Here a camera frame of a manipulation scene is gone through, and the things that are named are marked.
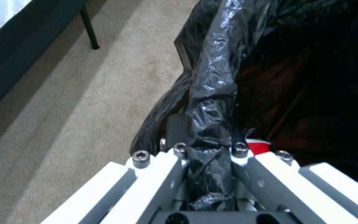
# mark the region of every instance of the hex socket screw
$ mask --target hex socket screw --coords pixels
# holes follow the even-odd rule
[[[186,159],[187,146],[183,142],[178,142],[173,146],[173,154],[178,156],[179,159]]]
[[[248,145],[243,142],[236,142],[232,148],[232,155],[236,158],[245,158],[248,155]]]
[[[132,161],[136,168],[146,168],[150,164],[150,154],[145,150],[137,150],[132,154]]]
[[[294,156],[291,153],[283,150],[276,151],[276,156],[291,166]]]
[[[161,138],[159,140],[159,150],[165,152],[167,149],[167,140],[165,138]]]

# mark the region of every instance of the black plastic bag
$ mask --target black plastic bag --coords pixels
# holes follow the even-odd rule
[[[358,180],[358,1],[202,0],[175,45],[183,74],[130,152],[156,154],[167,117],[185,113],[191,209],[234,209],[233,123],[303,165],[328,161]]]

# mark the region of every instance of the beige carpet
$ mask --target beige carpet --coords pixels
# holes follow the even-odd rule
[[[0,102],[0,223],[39,223],[133,136],[182,71],[173,40],[196,0],[89,0]]]

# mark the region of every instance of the bed frame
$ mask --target bed frame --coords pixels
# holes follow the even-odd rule
[[[1,27],[0,99],[78,13],[92,48],[99,48],[86,3],[87,0],[32,0]]]

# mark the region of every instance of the black bed leg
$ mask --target black bed leg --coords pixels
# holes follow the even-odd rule
[[[92,48],[94,50],[99,49],[100,46],[98,44],[98,40],[96,39],[94,28],[92,27],[91,19],[89,19],[88,12],[86,11],[86,7],[84,6],[81,11],[82,21],[84,22],[86,31],[88,32],[89,39],[91,40]]]

